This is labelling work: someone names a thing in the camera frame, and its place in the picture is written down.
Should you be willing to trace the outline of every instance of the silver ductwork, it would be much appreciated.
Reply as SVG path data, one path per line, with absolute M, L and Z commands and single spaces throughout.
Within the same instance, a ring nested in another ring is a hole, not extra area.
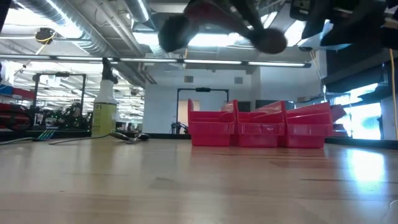
M 122 0 L 135 22 L 146 22 L 150 19 L 150 10 L 146 0 Z
M 119 54 L 102 37 L 100 33 L 69 3 L 68 0 L 14 0 L 23 8 L 26 8 L 40 16 L 50 19 L 62 28 L 70 27 L 71 30 L 81 31 L 83 42 L 74 42 L 94 57 L 118 57 Z M 145 85 L 145 79 L 135 68 L 118 63 L 115 68 L 124 74 L 127 81 L 134 85 Z

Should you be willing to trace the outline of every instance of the wall vent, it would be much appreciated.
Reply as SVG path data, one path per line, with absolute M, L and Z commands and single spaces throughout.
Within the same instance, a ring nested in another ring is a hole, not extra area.
M 193 83 L 193 76 L 184 76 L 185 83 Z
M 243 77 L 235 77 L 235 84 L 243 84 Z

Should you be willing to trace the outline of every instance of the doorway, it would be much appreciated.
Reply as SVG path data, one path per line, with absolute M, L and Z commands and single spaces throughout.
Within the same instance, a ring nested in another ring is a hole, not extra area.
M 198 100 L 192 101 L 193 110 L 200 111 L 200 103 Z M 188 126 L 188 100 L 178 101 L 178 120 L 182 124 Z

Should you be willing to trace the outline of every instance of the ceiling duct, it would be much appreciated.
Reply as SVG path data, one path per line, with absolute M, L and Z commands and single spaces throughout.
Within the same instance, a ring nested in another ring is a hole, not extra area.
M 143 23 L 150 20 L 151 12 L 145 0 L 123 0 L 122 2 L 125 4 L 132 20 L 135 22 Z M 171 56 L 166 53 L 159 44 L 150 44 L 149 48 L 157 58 L 171 58 Z M 182 67 L 178 64 L 171 65 L 180 68 Z
M 123 0 L 122 2 L 135 22 L 143 23 L 150 19 L 149 6 L 145 0 Z
M 67 0 L 14 0 L 23 8 L 28 9 L 40 16 L 50 19 L 59 28 L 55 31 L 65 36 L 66 30 L 78 31 L 81 39 L 85 41 L 73 42 L 79 48 L 83 49 L 94 57 L 118 57 L 115 51 L 101 34 L 69 3 Z M 118 63 L 114 66 L 121 73 L 125 74 L 126 80 L 134 85 L 145 85 L 145 79 L 125 63 Z

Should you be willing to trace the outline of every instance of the red plastic bin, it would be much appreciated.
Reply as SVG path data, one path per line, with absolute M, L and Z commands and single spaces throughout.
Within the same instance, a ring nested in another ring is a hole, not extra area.
M 193 146 L 230 146 L 235 130 L 233 102 L 221 111 L 194 111 L 188 100 L 188 127 Z
M 237 112 L 238 146 L 278 147 L 285 134 L 284 111 L 285 103 L 278 101 L 253 112 Z
M 325 138 L 333 133 L 329 103 L 286 111 L 286 146 L 323 148 Z

